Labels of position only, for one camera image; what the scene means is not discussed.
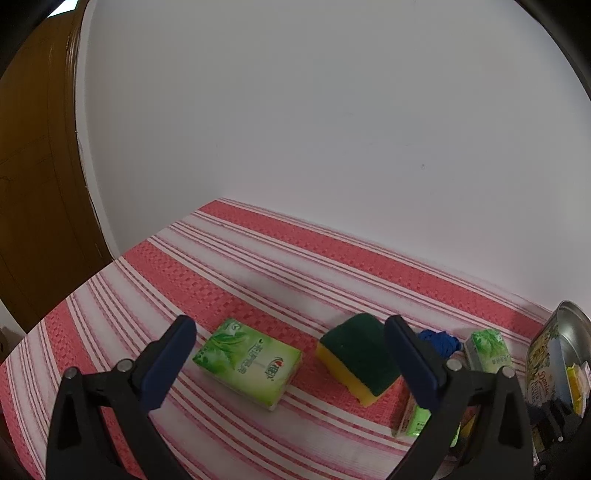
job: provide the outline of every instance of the sponge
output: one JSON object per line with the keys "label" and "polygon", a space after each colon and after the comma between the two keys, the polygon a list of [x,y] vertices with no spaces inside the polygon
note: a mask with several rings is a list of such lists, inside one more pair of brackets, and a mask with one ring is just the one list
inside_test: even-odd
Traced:
{"label": "sponge", "polygon": [[316,357],[364,407],[376,402],[400,376],[386,349],[384,324],[369,313],[328,331],[316,346]]}

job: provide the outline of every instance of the table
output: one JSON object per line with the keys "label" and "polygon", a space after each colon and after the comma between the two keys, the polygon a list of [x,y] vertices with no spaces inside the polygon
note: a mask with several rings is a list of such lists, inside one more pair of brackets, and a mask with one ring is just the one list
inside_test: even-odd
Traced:
{"label": "table", "polygon": [[[189,359],[151,418],[200,479],[384,479],[408,443],[392,436],[402,379],[369,408],[314,358],[320,338],[354,313],[402,314],[411,326],[465,340],[495,327],[524,375],[528,344],[549,312],[500,288],[302,220],[228,199],[209,203],[137,245],[61,302],[0,369],[0,400],[23,465],[45,477],[62,372],[111,369],[185,313],[196,349],[234,317],[304,351],[274,412],[250,403]],[[112,412],[126,467],[142,477]]]}

